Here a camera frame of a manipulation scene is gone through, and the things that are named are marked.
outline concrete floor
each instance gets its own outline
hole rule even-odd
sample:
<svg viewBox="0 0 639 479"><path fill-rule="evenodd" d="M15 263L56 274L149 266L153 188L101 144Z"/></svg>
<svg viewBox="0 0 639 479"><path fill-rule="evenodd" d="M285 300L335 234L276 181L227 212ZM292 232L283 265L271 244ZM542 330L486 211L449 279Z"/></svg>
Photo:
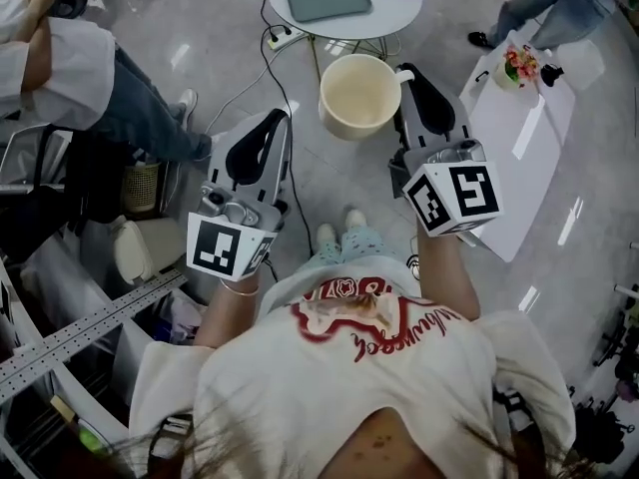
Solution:
<svg viewBox="0 0 639 479"><path fill-rule="evenodd" d="M402 51L390 63L412 62L425 71L436 71L459 93L481 55L466 43L465 35L487 29L503 1L426 0L414 22L398 34ZM168 101L177 100L188 87L199 92L196 131L202 131L222 105L264 69L259 52L264 30L261 0L105 3L108 12L96 19L111 28ZM272 22L280 22L269 5L266 14ZM567 382L587 388L593 385L592 354L622 300L613 285L632 284L639 273L639 250L628 249L631 240L639 240L639 139L635 136L639 71L632 53L637 46L628 43L637 38L615 16L592 39L607 71L578 97L556 174L519 254L512 263L504 263L487 249L463 247L484 311L516 310L532 287L537 290L529 316ZM395 41L388 41L390 50L395 50ZM333 60L337 49L320 41L320 65L325 67ZM392 198L386 169L397 149L396 133L386 127L364 144L333 138L318 117L318 81L312 61L308 43L302 41L273 64L296 107L294 171L308 222L312 230L324 221L339 227L344 206L358 206L388 244L408 257L415 235L414 217L404 201ZM226 108L212 132L283 105L280 89L266 75ZM169 212L182 223L197 203L200 180L199 173L187 171L171 202ZM566 243L558 245L578 198L583 201L579 219ZM273 263L284 277L307 258L306 233L294 208L275 244ZM206 297L212 279L190 275L193 290ZM271 282L267 271L263 278ZM599 395L607 396L613 382L598 386Z"/></svg>

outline potted plant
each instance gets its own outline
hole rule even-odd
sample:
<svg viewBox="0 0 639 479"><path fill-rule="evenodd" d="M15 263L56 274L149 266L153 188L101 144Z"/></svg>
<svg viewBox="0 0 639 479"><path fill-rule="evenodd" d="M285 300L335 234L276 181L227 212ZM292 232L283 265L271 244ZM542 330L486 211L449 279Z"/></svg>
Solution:
<svg viewBox="0 0 639 479"><path fill-rule="evenodd" d="M522 89L526 82L532 82L539 74L539 63L525 45L521 50L514 45L508 46L503 62L493 73L496 84L506 91Z"/></svg>

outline flower pot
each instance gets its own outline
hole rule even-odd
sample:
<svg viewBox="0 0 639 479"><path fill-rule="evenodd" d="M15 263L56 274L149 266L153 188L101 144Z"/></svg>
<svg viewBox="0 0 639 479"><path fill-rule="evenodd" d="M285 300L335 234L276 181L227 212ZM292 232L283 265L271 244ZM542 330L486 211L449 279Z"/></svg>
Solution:
<svg viewBox="0 0 639 479"><path fill-rule="evenodd" d="M497 66L497 69L495 69L494 73L492 73L492 79L504 91L516 91L521 85L519 81L515 82L507 75L505 60L502 60Z"/></svg>

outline white shirt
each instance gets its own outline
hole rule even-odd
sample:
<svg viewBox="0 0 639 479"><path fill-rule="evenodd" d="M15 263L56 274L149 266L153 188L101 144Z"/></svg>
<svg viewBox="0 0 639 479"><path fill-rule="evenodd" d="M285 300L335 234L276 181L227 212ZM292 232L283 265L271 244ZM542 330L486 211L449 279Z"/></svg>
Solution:
<svg viewBox="0 0 639 479"><path fill-rule="evenodd" d="M0 116L23 109L42 121L86 130L102 117L111 98L115 39L95 23L48 18L51 78L21 96L29 45L12 39L27 6L27 0L0 0Z"/></svg>
<svg viewBox="0 0 639 479"><path fill-rule="evenodd" d="M294 291L293 303L270 311ZM494 440L498 381L519 391L542 431L567 449L575 430L570 398L525 316L470 322L410 296L416 292L403 264L367 257L280 282L263 301L268 315L217 350L151 343L131 436L193 411L198 443L213 444L206 456L196 454L197 465L221 447L212 435L227 428L248 435L261 477L317 477L371 413L391 407L444 476L499 477L500 459L461 425ZM375 303L352 302L367 293L376 293ZM233 463L224 473L242 477Z"/></svg>

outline mug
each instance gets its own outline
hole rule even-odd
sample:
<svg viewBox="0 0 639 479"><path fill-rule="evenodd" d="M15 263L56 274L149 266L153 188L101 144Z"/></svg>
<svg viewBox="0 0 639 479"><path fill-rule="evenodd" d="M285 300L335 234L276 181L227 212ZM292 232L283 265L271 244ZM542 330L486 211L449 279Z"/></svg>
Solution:
<svg viewBox="0 0 639 479"><path fill-rule="evenodd" d="M408 80L414 80L412 72L395 73L375 57L341 57L321 76L319 118L340 139L365 139L395 114L401 101L400 84Z"/></svg>

